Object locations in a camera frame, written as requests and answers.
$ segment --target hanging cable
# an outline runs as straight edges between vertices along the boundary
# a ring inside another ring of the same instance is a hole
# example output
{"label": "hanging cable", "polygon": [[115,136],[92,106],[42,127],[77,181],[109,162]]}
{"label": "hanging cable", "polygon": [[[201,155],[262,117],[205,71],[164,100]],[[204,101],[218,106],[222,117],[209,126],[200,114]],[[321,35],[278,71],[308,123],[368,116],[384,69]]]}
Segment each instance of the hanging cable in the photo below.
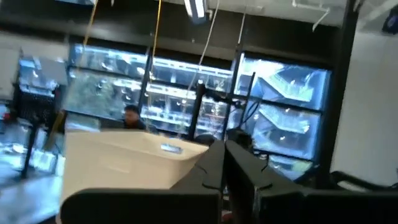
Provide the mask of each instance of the hanging cable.
{"label": "hanging cable", "polygon": [[[207,36],[207,41],[206,41],[206,44],[205,44],[205,48],[203,49],[203,53],[202,53],[202,55],[200,56],[197,69],[196,69],[195,74],[194,74],[194,76],[193,76],[193,78],[192,78],[192,80],[191,80],[191,83],[190,83],[189,86],[188,86],[187,94],[185,95],[185,103],[184,103],[183,106],[182,106],[182,114],[183,114],[183,116],[184,116],[184,114],[185,114],[185,112],[186,112],[186,110],[187,110],[187,99],[188,99],[189,92],[191,91],[192,86],[194,85],[194,82],[195,82],[196,77],[197,77],[197,75],[198,75],[198,72],[199,72],[199,68],[200,68],[200,66],[201,66],[201,63],[203,62],[203,59],[205,58],[205,54],[206,54],[206,51],[207,51],[207,47],[209,46],[211,34],[213,33],[214,24],[215,24],[215,21],[216,21],[216,18],[217,18],[217,12],[218,12],[219,6],[220,6],[220,0],[217,0],[217,6],[216,6],[216,9],[215,9],[213,21],[211,22],[209,34],[208,34],[208,36]],[[185,120],[183,119],[183,121],[182,121],[181,124],[180,124],[179,132],[178,132],[178,134],[177,134],[177,138],[181,138],[182,131],[184,131],[184,130],[185,130]]]}
{"label": "hanging cable", "polygon": [[[156,52],[156,44],[157,44],[157,34],[159,31],[159,21],[160,21],[160,13],[162,11],[162,0],[159,0],[159,4],[157,6],[157,17],[156,17],[156,27],[155,27],[155,37],[154,37],[154,48],[152,49],[152,65],[150,65],[150,72],[149,72],[149,86],[152,85],[152,77],[151,75],[154,75],[154,60],[155,60],[155,52]],[[150,97],[150,93],[148,93],[148,97],[147,97],[147,110],[146,110],[146,114],[149,114],[149,109],[150,109],[150,104],[152,103],[152,98]],[[150,131],[149,125],[149,119],[147,118],[145,120],[145,125],[146,125],[146,129],[147,131]]]}
{"label": "hanging cable", "polygon": [[[95,17],[95,13],[96,13],[96,10],[97,10],[97,3],[98,3],[98,1],[95,1],[94,6],[93,6],[93,10],[91,11],[90,20],[88,21],[87,30],[86,30],[86,33],[85,33],[85,37],[83,39],[83,50],[81,52],[81,57],[79,59],[78,66],[76,68],[76,72],[79,72],[80,67],[81,67],[81,63],[83,61],[83,55],[85,54],[86,45],[87,45],[88,39],[90,37],[91,27],[93,26],[93,23],[94,23],[94,17]],[[60,125],[62,123],[62,120],[65,117],[65,110],[63,110],[62,108],[64,108],[64,106],[65,106],[66,100],[68,99],[68,95],[69,95],[69,92],[70,92],[71,89],[72,89],[71,87],[67,88],[67,92],[65,94],[65,97],[62,100],[62,105],[63,106],[61,107],[60,112],[58,112],[58,115],[55,118],[54,124],[53,124],[53,126],[51,128],[51,132],[48,135],[48,138],[47,138],[47,140],[46,140],[46,142],[44,144],[44,149],[45,150],[49,150],[50,147],[54,143],[55,134],[57,133],[57,130],[59,129],[59,127],[60,127]]]}

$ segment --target man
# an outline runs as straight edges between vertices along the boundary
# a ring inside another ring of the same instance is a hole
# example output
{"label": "man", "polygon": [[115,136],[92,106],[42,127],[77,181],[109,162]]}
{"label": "man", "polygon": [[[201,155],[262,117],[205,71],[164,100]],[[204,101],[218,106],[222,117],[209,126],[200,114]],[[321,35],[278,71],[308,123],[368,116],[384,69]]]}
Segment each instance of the man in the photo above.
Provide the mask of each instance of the man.
{"label": "man", "polygon": [[138,107],[127,105],[124,108],[124,128],[145,130],[145,124],[140,120]]}

